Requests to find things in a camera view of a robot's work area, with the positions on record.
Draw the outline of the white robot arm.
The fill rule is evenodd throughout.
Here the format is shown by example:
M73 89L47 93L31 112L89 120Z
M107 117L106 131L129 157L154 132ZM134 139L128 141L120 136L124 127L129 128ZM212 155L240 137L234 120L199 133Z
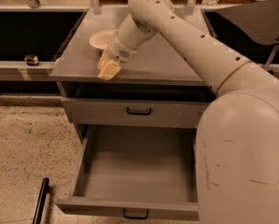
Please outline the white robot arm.
M279 79L179 18L170 0L128 8L101 66L160 34L216 95L196 132L200 224L279 224Z

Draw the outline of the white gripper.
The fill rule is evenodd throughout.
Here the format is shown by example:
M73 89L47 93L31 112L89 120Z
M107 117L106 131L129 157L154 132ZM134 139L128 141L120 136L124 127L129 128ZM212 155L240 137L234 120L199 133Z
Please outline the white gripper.
M136 49L130 49L126 45L124 45L119 39L118 32L114 32L109 39L107 49L103 51L98 63L98 78L102 80L110 80L119 73L121 69L119 63L110 61L110 58L115 61L126 63L136 53Z

